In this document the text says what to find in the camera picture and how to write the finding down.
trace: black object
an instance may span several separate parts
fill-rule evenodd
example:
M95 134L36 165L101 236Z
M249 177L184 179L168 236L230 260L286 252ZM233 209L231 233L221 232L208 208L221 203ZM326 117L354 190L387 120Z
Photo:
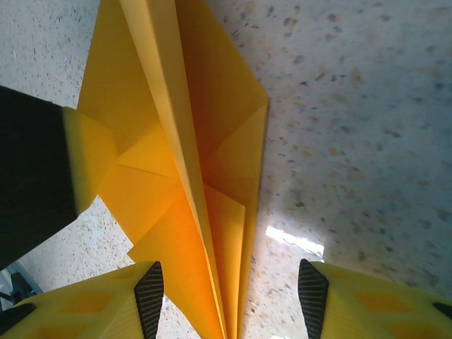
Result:
M0 86L0 270L77 218L62 112Z
M0 335L3 335L36 309L34 304L23 304L0 312Z
M328 288L329 282L325 276L306 259L302 259L298 273L298 297L309 339L321 337Z
M156 261L134 288L144 339L155 339L163 302L163 273Z
M442 302L434 302L433 307L452 320L452 305L443 304Z

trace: yellow plastic piece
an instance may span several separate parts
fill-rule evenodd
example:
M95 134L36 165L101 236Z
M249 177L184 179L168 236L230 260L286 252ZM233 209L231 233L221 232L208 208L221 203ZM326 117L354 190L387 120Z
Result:
M452 301L326 263L329 281L321 339L452 339L452 321L433 306Z
M78 107L118 145L100 196L202 338L241 337L266 108L202 0L101 1Z
M4 339L139 339L133 288L153 263L140 263L22 301L37 308Z
M63 121L77 212L82 213L117 161L116 142L106 126L73 109L64 108Z

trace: terrazzo floor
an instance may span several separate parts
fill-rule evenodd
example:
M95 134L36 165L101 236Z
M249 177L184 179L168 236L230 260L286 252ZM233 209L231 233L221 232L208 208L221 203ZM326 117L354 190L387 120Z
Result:
M301 258L452 298L450 0L208 0L271 98L243 338L305 339ZM0 0L0 84L75 107L98 0ZM97 199L20 262L132 263ZM169 301L158 338L198 338Z

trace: speckled floor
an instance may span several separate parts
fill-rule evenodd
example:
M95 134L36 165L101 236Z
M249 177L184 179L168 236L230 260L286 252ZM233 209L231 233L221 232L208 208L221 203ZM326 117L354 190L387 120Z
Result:
M271 98L244 338L307 338L301 258L452 298L452 3L208 3ZM0 84L75 107L97 5L1 0ZM130 246L97 200L21 262L50 290ZM165 301L160 337L198 336Z

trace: floor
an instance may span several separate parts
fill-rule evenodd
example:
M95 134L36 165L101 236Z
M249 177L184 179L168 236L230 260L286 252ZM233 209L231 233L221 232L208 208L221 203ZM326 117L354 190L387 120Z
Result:
M307 338L301 258L452 298L451 2L208 3L271 98L244 338ZM97 6L0 0L0 84L75 107ZM130 247L98 199L20 262L51 290ZM198 338L169 300L160 338Z

